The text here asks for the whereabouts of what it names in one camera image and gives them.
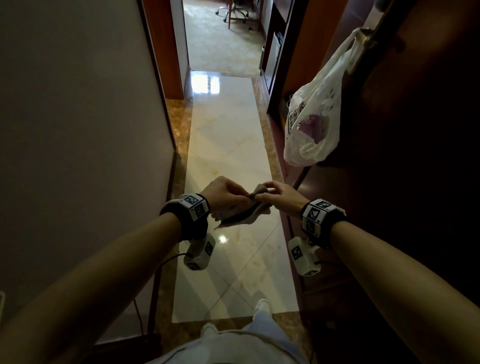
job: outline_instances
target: hand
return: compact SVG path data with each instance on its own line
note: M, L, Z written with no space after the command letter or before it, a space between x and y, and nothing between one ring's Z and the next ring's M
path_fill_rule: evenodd
M269 202L287 215L300 218L302 208L309 202L292 186L277 181L265 182L264 186L273 188L268 193L258 194L255 199L261 202Z
M238 183L220 176L210 182L201 192L210 204L210 213L229 208L233 205L247 205L250 194Z

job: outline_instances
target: shoe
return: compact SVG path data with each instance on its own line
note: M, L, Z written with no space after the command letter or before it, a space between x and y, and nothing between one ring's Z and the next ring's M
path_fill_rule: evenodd
M215 335L215 334L218 334L218 329L211 322L207 322L204 325L204 327L202 327L202 331L200 331L201 338L204 338L205 336Z
M262 298L260 301L258 301L256 307L255 307L255 312L253 314L253 318L259 313L260 311L265 311L268 313L270 317L272 317L272 308L270 307L270 304L268 303L268 300L265 298Z

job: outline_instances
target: white plastic bag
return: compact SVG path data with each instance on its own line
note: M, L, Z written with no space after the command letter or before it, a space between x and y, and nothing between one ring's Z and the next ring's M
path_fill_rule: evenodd
M336 50L315 78L292 96L285 124L285 161L306 167L324 160L340 140L342 77L361 52L355 29Z

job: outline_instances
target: wrist strap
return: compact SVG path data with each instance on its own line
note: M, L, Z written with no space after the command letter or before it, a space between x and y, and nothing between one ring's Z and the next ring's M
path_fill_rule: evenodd
M184 194L167 202L160 211L174 214L181 223L180 241L203 239L207 234L210 205L201 194Z
M301 210L302 227L307 234L310 245L318 245L322 249L331 249L330 232L339 221L347 221L345 210L323 199L305 204Z

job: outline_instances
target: light blue pants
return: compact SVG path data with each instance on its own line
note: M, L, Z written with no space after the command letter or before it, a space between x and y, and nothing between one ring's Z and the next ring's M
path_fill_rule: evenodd
M253 321L245 326L243 330L258 332L259 334L269 336L277 341L285 351L288 351L298 361L305 361L305 355L288 339L282 328L277 325L267 312L259 311Z

